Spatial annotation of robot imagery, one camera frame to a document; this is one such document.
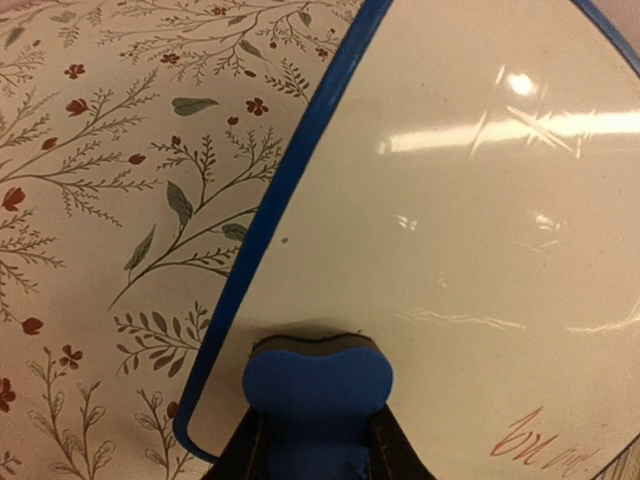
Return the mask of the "small blue-framed whiteboard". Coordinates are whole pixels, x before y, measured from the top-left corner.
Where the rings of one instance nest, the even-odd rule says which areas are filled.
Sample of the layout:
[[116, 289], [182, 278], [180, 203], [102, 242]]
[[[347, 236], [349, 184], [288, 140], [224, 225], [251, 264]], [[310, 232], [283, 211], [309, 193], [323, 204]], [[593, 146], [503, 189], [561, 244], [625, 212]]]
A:
[[359, 334], [436, 479], [594, 479], [639, 437], [639, 56], [595, 1], [367, 1], [242, 242], [174, 431], [253, 347]]

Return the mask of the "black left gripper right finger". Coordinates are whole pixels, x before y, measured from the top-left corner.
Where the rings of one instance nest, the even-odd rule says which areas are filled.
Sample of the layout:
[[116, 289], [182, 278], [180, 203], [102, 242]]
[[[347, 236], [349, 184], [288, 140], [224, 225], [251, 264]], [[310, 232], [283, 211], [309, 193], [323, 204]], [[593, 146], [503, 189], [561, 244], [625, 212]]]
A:
[[385, 405], [367, 425], [371, 480], [436, 480], [418, 457], [404, 431]]

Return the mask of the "blue whiteboard eraser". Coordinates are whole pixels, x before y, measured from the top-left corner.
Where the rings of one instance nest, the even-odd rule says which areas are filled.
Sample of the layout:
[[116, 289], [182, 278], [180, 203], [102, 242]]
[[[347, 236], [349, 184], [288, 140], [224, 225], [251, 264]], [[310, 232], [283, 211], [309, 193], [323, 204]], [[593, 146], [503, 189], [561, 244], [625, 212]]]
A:
[[272, 479], [365, 479], [364, 434], [390, 396], [393, 371], [369, 338], [272, 335], [252, 349], [242, 386], [266, 423]]

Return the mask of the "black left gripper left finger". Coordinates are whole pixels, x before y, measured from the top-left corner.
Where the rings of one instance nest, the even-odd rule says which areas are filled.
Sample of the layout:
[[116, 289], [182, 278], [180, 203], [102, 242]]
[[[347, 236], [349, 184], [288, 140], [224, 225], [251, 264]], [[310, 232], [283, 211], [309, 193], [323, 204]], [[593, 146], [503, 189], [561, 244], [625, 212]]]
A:
[[249, 408], [202, 480], [267, 480], [268, 426], [261, 413]]

